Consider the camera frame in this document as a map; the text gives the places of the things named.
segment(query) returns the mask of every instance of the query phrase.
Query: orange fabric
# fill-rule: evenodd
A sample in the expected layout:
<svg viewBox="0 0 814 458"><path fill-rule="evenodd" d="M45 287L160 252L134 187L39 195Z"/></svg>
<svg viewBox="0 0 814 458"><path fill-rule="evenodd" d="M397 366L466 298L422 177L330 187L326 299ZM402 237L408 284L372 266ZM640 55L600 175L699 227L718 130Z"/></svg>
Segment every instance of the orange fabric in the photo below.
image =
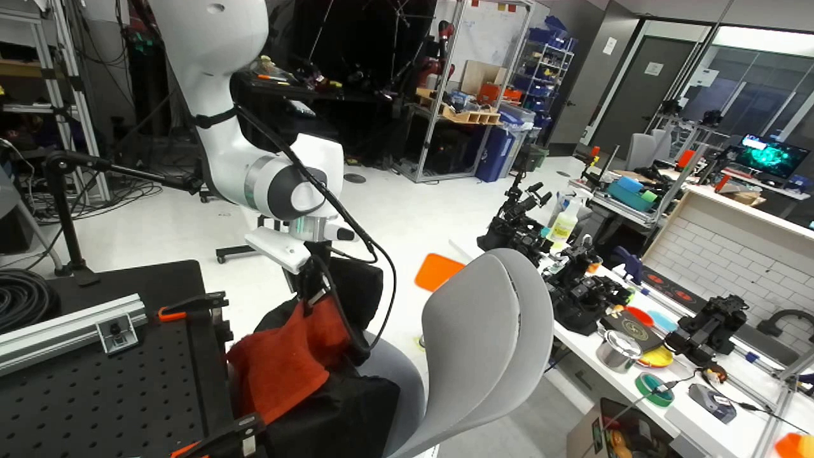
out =
<svg viewBox="0 0 814 458"><path fill-rule="evenodd" d="M437 287L443 287L448 279L452 279L458 271L462 270L461 262L436 255L430 252L422 262L422 266L414 274L414 284L422 290L436 292Z"/></svg>
<svg viewBox="0 0 814 458"><path fill-rule="evenodd" d="M241 413L254 413L265 425L308 399L329 381L329 372L308 348L308 320L302 306L282 329L241 339L230 352L236 369Z"/></svg>
<svg viewBox="0 0 814 458"><path fill-rule="evenodd" d="M259 415L265 425L279 419L329 381L329 369L344 363L349 343L334 296L308 315L299 302L285 325L241 339L230 352L241 413Z"/></svg>
<svg viewBox="0 0 814 458"><path fill-rule="evenodd" d="M326 369L338 369L345 360L350 335L334 296L321 298L308 313L308 345L316 360Z"/></svg>

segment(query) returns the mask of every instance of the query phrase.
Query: bottle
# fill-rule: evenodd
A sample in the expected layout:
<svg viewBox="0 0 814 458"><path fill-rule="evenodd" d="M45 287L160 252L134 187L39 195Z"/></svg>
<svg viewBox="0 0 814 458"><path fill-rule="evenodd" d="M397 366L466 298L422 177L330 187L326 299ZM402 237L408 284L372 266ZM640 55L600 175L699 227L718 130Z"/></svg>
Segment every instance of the bottle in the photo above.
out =
<svg viewBox="0 0 814 458"><path fill-rule="evenodd" d="M563 214L556 214L555 227L549 232L549 241L553 241L555 255L565 248L570 234L575 232L578 218L581 218L581 208L582 208L582 201L570 198L570 207Z"/></svg>
<svg viewBox="0 0 814 458"><path fill-rule="evenodd" d="M578 193L556 193L553 215L549 215L549 221L547 221L549 228L555 227L556 215L560 215L563 210L567 210L567 207L570 207L570 201L573 201L575 195L578 195Z"/></svg>

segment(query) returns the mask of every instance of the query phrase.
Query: chair backrest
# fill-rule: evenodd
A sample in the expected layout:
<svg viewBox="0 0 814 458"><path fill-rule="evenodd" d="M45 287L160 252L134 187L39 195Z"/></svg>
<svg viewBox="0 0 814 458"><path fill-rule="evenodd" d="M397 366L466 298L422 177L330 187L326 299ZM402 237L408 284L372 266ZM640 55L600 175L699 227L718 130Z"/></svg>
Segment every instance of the chair backrest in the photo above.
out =
<svg viewBox="0 0 814 458"><path fill-rule="evenodd" d="M428 413L394 456L416 456L516 409L553 352L553 299L535 265L513 248L474 260L425 306Z"/></svg>

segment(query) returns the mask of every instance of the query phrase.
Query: green light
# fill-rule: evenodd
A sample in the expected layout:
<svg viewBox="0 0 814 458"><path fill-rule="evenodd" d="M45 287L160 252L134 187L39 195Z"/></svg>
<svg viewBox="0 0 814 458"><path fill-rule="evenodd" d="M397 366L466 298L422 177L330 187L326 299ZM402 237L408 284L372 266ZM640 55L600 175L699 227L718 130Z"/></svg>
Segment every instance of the green light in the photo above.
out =
<svg viewBox="0 0 814 458"><path fill-rule="evenodd" d="M765 168L785 163L792 154L782 148L765 144L764 149L750 149L750 158Z"/></svg>

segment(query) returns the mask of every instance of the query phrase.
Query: orange object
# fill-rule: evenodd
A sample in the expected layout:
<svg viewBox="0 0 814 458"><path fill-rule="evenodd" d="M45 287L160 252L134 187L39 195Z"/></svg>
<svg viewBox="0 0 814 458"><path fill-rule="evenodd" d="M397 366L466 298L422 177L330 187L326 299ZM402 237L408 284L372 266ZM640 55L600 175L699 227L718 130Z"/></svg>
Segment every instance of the orange object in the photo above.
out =
<svg viewBox="0 0 814 458"><path fill-rule="evenodd" d="M727 175L727 172L719 172L719 177L715 180L715 193L719 193L723 187L727 187L727 184L733 180L733 175Z"/></svg>
<svg viewBox="0 0 814 458"><path fill-rule="evenodd" d="M189 444L182 444L182 448L175 448L175 451L170 452L170 458L186 458L196 444L198 444L198 442L189 442Z"/></svg>
<svg viewBox="0 0 814 458"><path fill-rule="evenodd" d="M789 432L774 444L774 451L782 458L814 458L814 438L812 436Z"/></svg>
<svg viewBox="0 0 814 458"><path fill-rule="evenodd" d="M241 415L257 415L265 425L279 419L329 381L329 369L341 366L349 348L350 335L334 296L310 311L298 302L285 325L232 345Z"/></svg>
<svg viewBox="0 0 814 458"><path fill-rule="evenodd" d="M684 149L676 161L676 168L678 170L690 168L691 158L694 158L694 149Z"/></svg>
<svg viewBox="0 0 814 458"><path fill-rule="evenodd" d="M640 324L643 329L653 329L653 317L651 317L647 311L629 306L625 313L629 313L637 324Z"/></svg>
<svg viewBox="0 0 814 458"><path fill-rule="evenodd" d="M480 84L478 103L495 103L499 93L500 93L500 84L485 82L485 84ZM506 86L506 92L503 92L503 101L512 101L512 103L518 103L522 96L525 96L525 92L513 89L513 86Z"/></svg>
<svg viewBox="0 0 814 458"><path fill-rule="evenodd" d="M179 324L186 320L186 311L167 311L167 308L158 308L158 324Z"/></svg>
<svg viewBox="0 0 814 458"><path fill-rule="evenodd" d="M452 279L458 271L462 270L461 262L436 255L430 252L422 262L422 266L414 274L414 284L422 290L436 292L437 287L443 287L448 279Z"/></svg>

